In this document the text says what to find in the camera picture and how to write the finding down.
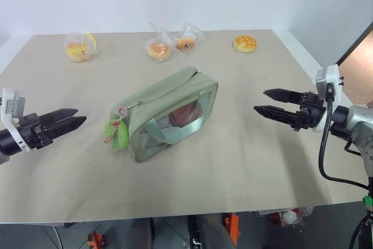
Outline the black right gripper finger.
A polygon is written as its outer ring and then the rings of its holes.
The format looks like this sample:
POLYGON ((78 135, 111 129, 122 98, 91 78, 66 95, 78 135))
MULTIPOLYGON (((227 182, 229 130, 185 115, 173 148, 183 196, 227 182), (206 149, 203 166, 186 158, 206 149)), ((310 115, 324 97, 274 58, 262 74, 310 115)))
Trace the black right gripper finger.
POLYGON ((292 104, 301 104, 301 100, 303 97, 302 93, 285 89, 269 89, 265 90, 263 94, 267 95, 273 100, 292 104))
POLYGON ((298 115, 296 113, 274 106, 254 106, 254 110, 265 118, 288 124, 296 129, 295 124, 298 120, 298 115))

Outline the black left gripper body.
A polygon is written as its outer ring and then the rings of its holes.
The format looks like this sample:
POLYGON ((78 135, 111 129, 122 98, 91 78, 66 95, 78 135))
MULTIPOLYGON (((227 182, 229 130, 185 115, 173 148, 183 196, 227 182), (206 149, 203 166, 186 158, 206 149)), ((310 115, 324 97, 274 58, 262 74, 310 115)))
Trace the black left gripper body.
POLYGON ((30 148, 41 149, 53 143, 47 129, 51 124, 53 119, 50 113, 41 116, 31 113, 19 118, 18 131, 30 148))

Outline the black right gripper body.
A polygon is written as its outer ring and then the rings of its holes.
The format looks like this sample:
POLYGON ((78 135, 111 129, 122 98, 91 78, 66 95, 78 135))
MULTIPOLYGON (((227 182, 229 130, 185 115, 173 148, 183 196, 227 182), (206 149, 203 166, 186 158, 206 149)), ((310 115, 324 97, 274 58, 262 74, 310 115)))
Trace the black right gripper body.
POLYGON ((293 124, 293 130, 315 128, 325 112, 323 103, 324 101, 319 99, 317 94, 303 93, 300 98, 300 109, 296 112, 297 118, 293 124))

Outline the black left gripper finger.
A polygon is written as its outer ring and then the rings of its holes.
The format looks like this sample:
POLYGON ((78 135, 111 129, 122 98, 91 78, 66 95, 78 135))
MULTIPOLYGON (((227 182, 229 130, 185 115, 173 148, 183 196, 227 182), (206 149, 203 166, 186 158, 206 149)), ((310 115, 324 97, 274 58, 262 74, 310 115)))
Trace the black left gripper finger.
POLYGON ((62 108, 50 113, 43 114, 39 116, 39 119, 42 124, 54 124, 58 121, 74 116, 77 112, 77 109, 62 108))
POLYGON ((47 136, 49 139, 53 140, 59 138, 62 135, 68 134, 76 129, 78 129, 85 121, 87 117, 68 117, 63 120, 59 120, 49 126, 47 126, 47 136))

